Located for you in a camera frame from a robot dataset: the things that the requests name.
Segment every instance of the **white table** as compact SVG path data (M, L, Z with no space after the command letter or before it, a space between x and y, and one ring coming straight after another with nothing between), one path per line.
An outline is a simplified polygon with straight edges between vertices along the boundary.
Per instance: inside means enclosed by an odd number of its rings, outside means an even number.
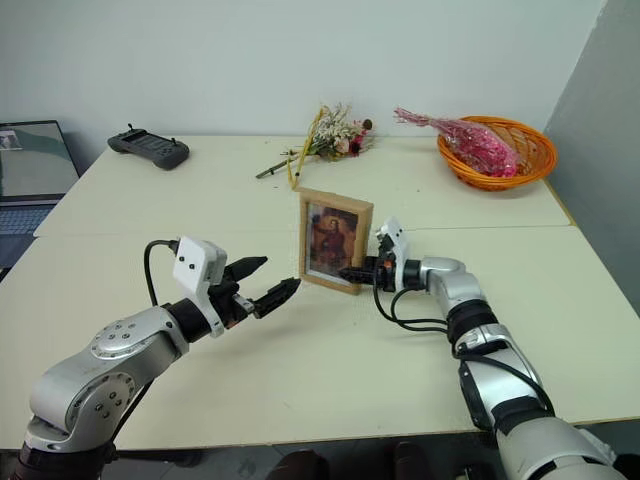
M154 233L164 230L294 231L298 199L286 169L254 176L281 161L301 137L179 137L191 156L172 171L107 149L36 236ZM390 215L418 228L568 225L544 182L506 192L461 183L435 138L379 138L358 158L310 158L300 186L374 203L373 225Z
M148 306L142 249L165 235L38 239L0 288L0 448L18 448L33 383L107 323ZM230 259L268 255L241 282L254 298L297 270L297 236L193 232ZM413 256L452 256L477 275L498 318L570 422L640 416L640 322L574 227L431 229ZM171 253L152 260L161 302L180 298ZM440 316L431 298L403 317ZM369 289L353 297L303 283L265 319L204 338L155 383L118 446L165 449L472 429L457 363L439 334L385 321Z

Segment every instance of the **pink flower bundle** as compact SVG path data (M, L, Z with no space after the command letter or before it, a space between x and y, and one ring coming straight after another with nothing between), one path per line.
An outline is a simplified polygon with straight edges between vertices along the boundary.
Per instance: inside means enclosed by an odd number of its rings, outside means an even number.
M431 118L402 108L396 108L394 113L401 123L438 130L456 156L476 172L491 177L513 177L518 171L518 152L484 125L465 120Z

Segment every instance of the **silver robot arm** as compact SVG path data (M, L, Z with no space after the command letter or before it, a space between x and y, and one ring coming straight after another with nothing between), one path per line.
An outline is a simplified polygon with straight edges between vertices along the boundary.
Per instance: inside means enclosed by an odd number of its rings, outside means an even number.
M377 233L380 255L344 278L385 291L414 289L435 297L446 318L460 386L471 419L492 431L510 480L624 480L608 446L557 418L539 375L509 330L498 323L478 280L451 258L409 259L395 218Z
M115 321L79 353L49 369L31 395L15 480L95 480L113 459L113 440L148 386L186 355L189 344L221 335L253 314L264 317L288 300L300 280L280 282L258 300L239 295L238 281L266 257L225 265L224 250L182 237L173 276L185 297Z

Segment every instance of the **wooden picture frame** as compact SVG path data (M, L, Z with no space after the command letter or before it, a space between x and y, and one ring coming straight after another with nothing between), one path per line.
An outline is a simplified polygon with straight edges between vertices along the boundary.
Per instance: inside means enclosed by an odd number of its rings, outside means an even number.
M306 188L300 194L300 277L357 294L359 284L340 278L341 268L360 267L367 255L373 204Z

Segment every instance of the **black cable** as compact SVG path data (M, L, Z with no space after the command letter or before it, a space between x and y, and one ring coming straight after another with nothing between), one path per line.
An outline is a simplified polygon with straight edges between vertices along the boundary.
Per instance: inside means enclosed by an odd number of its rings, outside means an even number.
M398 319L396 315L396 303L398 302L398 300L400 300L400 297L402 297L405 293L408 293L408 292L419 292L419 291L422 291L422 290L417 288L405 288L404 290L400 290L398 293L396 293L396 295L393 297L393 300L391 300L391 316L395 319ZM440 325L444 325L445 327L448 325L446 320L440 320L438 318L415 318L412 320L398 320L398 321L401 321L402 323L439 323Z
M447 322L445 322L444 320L436 320L436 319L429 319L429 318L424 318L424 319L417 319L416 318L416 319L412 319L412 320L401 320L396 316L396 314L395 314L396 302L400 299L400 297L402 297L405 293L407 293L411 289L405 288L404 290L401 290L400 292L398 292L393 297L393 300L391 301L391 315L389 315L384 310L384 308L382 307L382 303L380 303L380 296L378 295L378 269L379 268L380 268L380 257L378 257L378 259L376 260L375 270L373 271L373 301L375 302L376 307L378 308L378 311L380 312L380 314L384 318L386 318L390 322L395 323L399 327L404 328L405 330L409 330L411 332L440 332L440 333L447 333L447 330L444 329L444 328L441 328L441 327L414 327L414 326L411 326L411 324L416 324L416 323L440 323L442 325L447 325Z
M511 375L519 378L524 383L526 383L529 387L531 387L531 389L534 392L536 392L536 394L544 404L544 407L547 410L547 412L549 412L554 417L556 416L555 409L553 408L553 403L551 403L551 399L549 398L549 395L547 395L547 392L545 392L544 389L540 385L538 385L532 378L528 377L527 375L522 373L520 370L517 370L513 368L511 365L507 365L506 363L500 362L494 358L483 357L482 355L463 353L463 354L458 354L454 356L456 359L463 362L484 363L485 365L490 365L495 368L501 368L502 370L509 372Z
M153 288L153 279L151 278L151 269L149 267L149 258L151 256L151 249L156 245L166 245L173 249L177 244L176 240L154 240L144 247L143 263L144 263L144 278L147 281L147 289L149 290L149 298L151 299L151 305L154 307L158 305L158 299L156 298L156 292Z
M147 289L149 290L149 298L151 299L151 305L153 305L154 307L158 305L158 299L156 298L156 292L155 292L155 289L153 288L153 279L151 278L151 268L149 266L151 250L153 249L153 247L157 245L166 245L171 250L173 250L173 253L177 253L179 243L180 242L178 242L177 240L154 240L152 242L149 242L147 246L144 247L144 254L143 254L144 278L147 281ZM113 435L111 436L112 442L115 440L118 433L120 433L120 430L122 430L122 427L124 426L126 421L129 420L129 417L131 416L133 411L136 409L136 407L140 404L144 396L147 394L152 384L153 384L153 380L146 383L144 387L140 389L140 392L138 393L138 395L136 395L136 398L133 400L129 408L127 408L127 411L124 412L124 415L122 415L122 418L118 422L118 426L116 427L115 431L113 432Z
M122 429L122 427L124 427L125 422L129 420L129 417L131 416L135 408L138 406L138 404L142 401L144 396L147 394L147 392L151 388L152 383L153 383L153 380L151 380L149 383L147 383L144 387L140 389L140 393L138 393L136 398L133 400L133 402L131 403L131 406L127 409L126 412L124 412L124 415L122 415L122 418L118 422L118 426L116 427L116 430L113 432L113 435L111 436L112 442L115 440L118 433L120 433L120 430Z

